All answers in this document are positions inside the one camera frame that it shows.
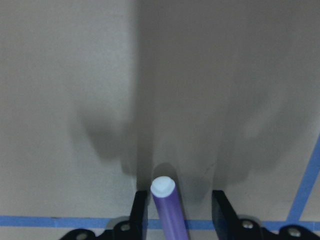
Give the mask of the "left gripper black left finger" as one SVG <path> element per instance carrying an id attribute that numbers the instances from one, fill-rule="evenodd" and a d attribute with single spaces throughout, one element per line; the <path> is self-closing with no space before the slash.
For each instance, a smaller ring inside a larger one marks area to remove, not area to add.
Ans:
<path id="1" fill-rule="evenodd" d="M 134 196 L 130 216 L 130 232 L 133 240 L 145 240 L 148 228 L 148 192 L 137 191 Z"/>

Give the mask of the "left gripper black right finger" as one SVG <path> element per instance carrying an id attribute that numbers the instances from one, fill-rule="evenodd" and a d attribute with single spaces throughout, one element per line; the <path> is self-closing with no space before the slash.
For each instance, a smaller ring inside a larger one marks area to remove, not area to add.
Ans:
<path id="1" fill-rule="evenodd" d="M 222 190 L 211 195 L 212 223 L 219 240 L 236 240 L 240 219 Z"/>

